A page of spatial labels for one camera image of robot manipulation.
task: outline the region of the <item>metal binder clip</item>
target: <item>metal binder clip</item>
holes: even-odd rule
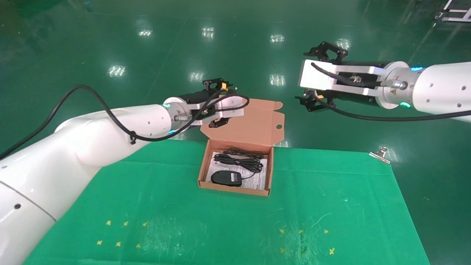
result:
[[[370,156],[372,156],[372,157],[374,157],[374,158],[376,158],[376,159],[378,159],[378,160],[380,160],[380,161],[382,161],[386,164],[390,164],[391,161],[384,158],[384,155],[386,154],[387,151],[388,151],[388,149],[386,147],[381,147],[379,149],[379,151],[376,152],[376,153],[370,152]]]

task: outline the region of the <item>green cloth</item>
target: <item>green cloth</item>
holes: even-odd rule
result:
[[[25,264],[429,265],[391,167],[368,154],[275,148],[259,197],[199,188],[204,148],[167,140],[103,168]]]

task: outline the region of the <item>cardboard box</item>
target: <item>cardboard box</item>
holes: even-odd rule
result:
[[[284,139],[284,114],[276,112],[283,103],[278,101],[250,99],[244,108],[244,116],[231,118],[228,124],[219,128],[201,126],[201,131],[209,137],[204,151],[203,162],[198,176],[201,188],[231,191],[252,195],[268,196],[273,175],[273,145]],[[231,147],[246,151],[267,153],[267,176],[264,190],[229,187],[206,182],[206,175],[213,152],[222,152]]]

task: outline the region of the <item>green floor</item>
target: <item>green floor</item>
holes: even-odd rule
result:
[[[201,89],[202,79],[223,77],[251,98],[284,103],[286,138],[280,146],[364,152],[388,147],[430,262],[463,264],[471,260],[470,124],[359,121],[308,113],[293,98],[302,93],[302,53],[324,40],[348,48],[350,60],[423,66],[470,61],[471,25],[432,27],[443,2],[0,0],[0,149],[35,128],[78,83],[115,108],[161,103]],[[122,75],[119,67],[125,68]],[[337,106],[369,115],[417,114],[350,102]],[[78,93],[40,137],[65,119],[96,110],[90,95]],[[198,130],[177,138],[205,140]]]

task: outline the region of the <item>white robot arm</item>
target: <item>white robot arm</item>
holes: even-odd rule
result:
[[[330,60],[327,50],[338,57]],[[314,47],[305,60],[299,85],[307,98],[297,97],[309,111],[330,108],[341,114],[378,121],[419,121],[454,118],[471,122],[471,62],[410,67],[397,62],[342,61],[346,50],[328,42]],[[414,107],[431,116],[382,118],[355,115],[335,108],[333,99],[346,99],[386,109]]]
[[[234,90],[222,79],[205,82],[206,90],[162,105],[111,110],[134,137],[99,111],[69,119],[52,135],[0,160],[0,264],[22,264],[102,167],[149,143],[140,138],[163,140],[190,126],[218,127],[244,115],[247,97],[230,94]],[[227,95],[218,99],[221,91]]]

